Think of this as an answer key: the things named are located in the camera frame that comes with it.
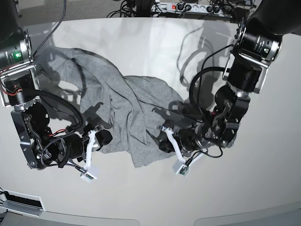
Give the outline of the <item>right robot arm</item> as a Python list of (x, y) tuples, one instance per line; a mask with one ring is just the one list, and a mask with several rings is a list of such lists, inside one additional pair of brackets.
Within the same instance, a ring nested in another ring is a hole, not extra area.
[[(12, 107), (11, 117), (20, 139), (20, 147), (32, 169), (74, 167), (86, 173), (89, 166), (73, 162), (89, 162), (91, 153), (112, 141), (109, 131), (84, 125), (81, 113), (68, 101), (47, 91), (36, 89), (35, 52), (31, 39), (19, 20), (18, 1), (0, 3), (0, 99), (4, 107)], [(49, 98), (70, 110), (74, 125), (53, 132), (47, 111)]]

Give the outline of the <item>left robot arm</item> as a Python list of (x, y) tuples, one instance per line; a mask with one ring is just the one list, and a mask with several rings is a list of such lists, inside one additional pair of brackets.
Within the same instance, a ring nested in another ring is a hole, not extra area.
[(226, 83), (215, 94), (214, 111), (201, 110), (201, 122), (186, 129), (163, 127), (166, 138), (160, 142), (160, 150), (182, 155), (206, 153), (213, 145), (231, 147), (248, 110), (249, 95), (260, 93), (270, 65), (281, 50), (283, 36), (300, 25), (298, 0), (263, 0), (248, 18), (242, 18), (230, 53), (234, 61), (224, 68), (204, 68), (194, 77), (199, 81), (205, 73), (222, 72)]

